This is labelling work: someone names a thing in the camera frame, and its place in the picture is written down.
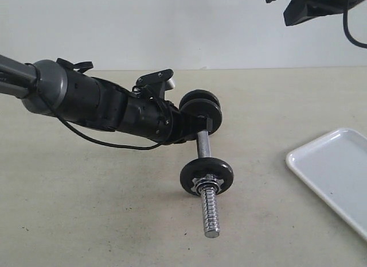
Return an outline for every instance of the white tray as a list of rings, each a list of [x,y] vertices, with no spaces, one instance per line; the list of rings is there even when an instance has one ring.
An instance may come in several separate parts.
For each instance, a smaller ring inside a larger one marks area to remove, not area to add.
[[[367,138],[340,128],[287,155],[288,167],[367,241]]]

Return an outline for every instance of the table surface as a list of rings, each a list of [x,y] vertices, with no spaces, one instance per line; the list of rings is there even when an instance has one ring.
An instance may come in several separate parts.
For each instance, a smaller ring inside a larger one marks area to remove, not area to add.
[[[89,74],[130,89],[145,72]],[[235,180],[218,196],[216,239],[204,237],[200,198],[179,183],[194,142],[105,148],[3,95],[0,266],[366,266],[365,241],[285,163],[338,127],[367,134],[366,78],[363,67],[175,72],[169,100],[201,88],[222,104],[212,155],[231,164]]]

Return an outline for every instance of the white wall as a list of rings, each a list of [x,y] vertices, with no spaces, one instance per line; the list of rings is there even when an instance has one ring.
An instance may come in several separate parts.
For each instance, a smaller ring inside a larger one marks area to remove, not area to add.
[[[96,69],[367,65],[342,17],[285,27],[288,0],[1,0],[0,53],[92,60]],[[367,41],[367,5],[350,14]]]

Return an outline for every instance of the black cable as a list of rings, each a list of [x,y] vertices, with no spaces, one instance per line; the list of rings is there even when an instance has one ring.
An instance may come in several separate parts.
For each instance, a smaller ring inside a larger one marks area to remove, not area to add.
[[[158,107],[160,108],[161,112],[163,112],[164,114],[164,106],[162,105],[163,102],[161,102],[153,92],[151,92],[149,90],[151,96],[153,97],[153,99],[157,102]],[[91,138],[87,135],[85,135],[84,133],[80,132],[79,130],[77,130],[75,127],[73,127],[69,122],[67,122],[61,115],[59,115],[57,113],[57,111],[53,108],[53,106],[51,105],[51,103],[49,103],[48,99],[40,92],[40,90],[37,90],[38,96],[41,98],[41,100],[46,104],[46,106],[48,107],[48,109],[52,112],[52,114],[63,124],[65,125],[68,129],[70,129],[72,132],[74,132],[75,134],[77,134],[79,137],[89,141],[89,142],[93,142],[94,144],[98,144],[98,145],[103,145],[103,146],[107,146],[110,148],[123,148],[123,149],[133,149],[133,150],[152,150],[155,149],[161,145],[163,145],[170,137],[172,131],[173,131],[173,115],[172,115],[172,111],[170,112],[170,117],[169,119],[167,119],[166,115],[165,115],[165,120],[169,121],[171,124],[170,127],[170,132],[167,135],[167,137],[165,138],[165,140],[152,145],[152,146],[132,146],[132,145],[118,145],[118,144],[112,144],[109,142],[103,142],[103,141],[99,141],[96,140],[94,138]]]
[[[360,48],[365,48],[367,49],[367,44],[366,43],[362,43],[357,41],[349,32],[349,27],[348,27],[348,10],[349,10],[349,4],[350,4],[350,0],[346,1],[345,7],[344,7],[344,13],[343,13],[343,28],[344,28],[344,33],[346,38],[355,46],[360,47]]]

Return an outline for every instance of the black weight plate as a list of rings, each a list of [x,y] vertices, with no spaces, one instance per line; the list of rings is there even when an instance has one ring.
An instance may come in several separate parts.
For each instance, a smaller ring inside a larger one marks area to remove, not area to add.
[[[222,111],[217,104],[208,99],[192,99],[186,102],[180,109],[182,112],[194,116],[205,116],[213,120],[213,130],[209,135],[218,130],[222,124]]]
[[[187,165],[181,171],[179,176],[180,183],[185,191],[192,195],[197,195],[191,188],[194,186],[194,178],[202,178],[206,174],[213,174],[217,179],[223,179],[221,191],[218,194],[225,192],[233,183],[233,169],[225,161],[217,158],[198,158]]]
[[[207,90],[202,90],[202,89],[193,90],[193,91],[188,92],[186,95],[184,95],[181,101],[179,102],[178,108],[181,109],[181,107],[185,103],[187,103],[188,101],[192,99],[209,99],[212,102],[214,102],[216,105],[218,105],[220,108],[219,99],[213,93]]]

